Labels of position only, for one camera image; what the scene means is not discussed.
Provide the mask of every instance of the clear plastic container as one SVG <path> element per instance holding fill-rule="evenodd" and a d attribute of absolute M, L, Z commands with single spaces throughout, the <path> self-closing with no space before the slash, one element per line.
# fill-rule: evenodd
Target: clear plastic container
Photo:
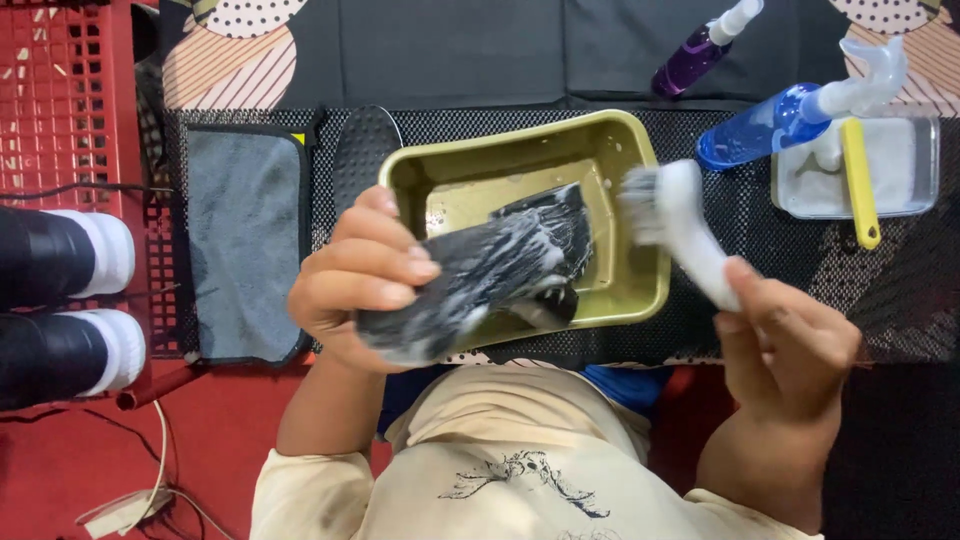
<path fill-rule="evenodd" d="M 903 217 L 930 210 L 940 191 L 940 119 L 916 116 L 861 122 L 876 215 Z M 897 127 L 890 122 L 903 122 L 903 129 L 888 129 Z M 911 146 L 912 156 L 903 152 Z M 807 145 L 774 155 L 771 199 L 801 219 L 853 219 L 844 167 L 837 172 L 820 168 Z"/>

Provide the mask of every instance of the brush bristles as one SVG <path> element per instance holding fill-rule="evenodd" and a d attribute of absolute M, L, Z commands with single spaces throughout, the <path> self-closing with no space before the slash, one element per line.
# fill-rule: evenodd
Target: brush bristles
<path fill-rule="evenodd" d="M 630 219 L 634 243 L 645 246 L 660 242 L 662 226 L 657 215 L 657 168 L 638 166 L 627 171 L 620 184 L 617 203 Z"/>

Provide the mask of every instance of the yellow spoon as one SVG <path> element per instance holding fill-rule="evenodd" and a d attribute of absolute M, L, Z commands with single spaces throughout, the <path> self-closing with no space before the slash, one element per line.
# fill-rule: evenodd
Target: yellow spoon
<path fill-rule="evenodd" d="M 880 222 L 876 219 L 874 190 L 870 185 L 870 166 L 863 143 L 863 124 L 848 118 L 840 126 L 844 163 L 847 167 L 847 187 L 853 206 L 853 227 L 856 241 L 868 250 L 880 243 Z"/>

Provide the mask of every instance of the purple spray bottle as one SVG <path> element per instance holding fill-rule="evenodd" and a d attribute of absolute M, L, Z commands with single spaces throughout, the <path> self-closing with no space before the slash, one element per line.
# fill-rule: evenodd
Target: purple spray bottle
<path fill-rule="evenodd" d="M 761 10 L 763 0 L 740 0 L 720 18 L 698 28 L 657 70 L 651 82 L 654 93 L 663 99 L 679 96 L 730 52 L 733 38 Z"/>

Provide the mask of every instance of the red floor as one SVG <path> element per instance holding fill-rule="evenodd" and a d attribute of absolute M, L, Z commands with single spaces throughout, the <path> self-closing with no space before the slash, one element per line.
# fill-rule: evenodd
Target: red floor
<path fill-rule="evenodd" d="M 161 400 L 173 429 L 168 471 L 237 540 L 247 537 L 253 484 L 298 381 L 296 372 L 234 371 L 206 376 Z M 693 484 L 707 437 L 732 411 L 722 368 L 678 369 L 661 402 L 651 468 L 684 491 Z M 89 408 L 141 431 L 159 452 L 152 406 L 121 412 L 112 402 L 99 402 Z M 374 448 L 375 471 L 386 466 L 389 453 L 387 445 Z M 74 518 L 155 480 L 156 465 L 134 435 L 81 412 L 31 425 L 0 424 L 0 540 L 88 539 Z M 173 516 L 188 533 L 199 533 L 185 503 L 177 504 Z M 148 531 L 174 538 L 161 528 Z M 137 531 L 128 535 L 140 537 Z M 207 526 L 206 538 L 222 537 Z"/>

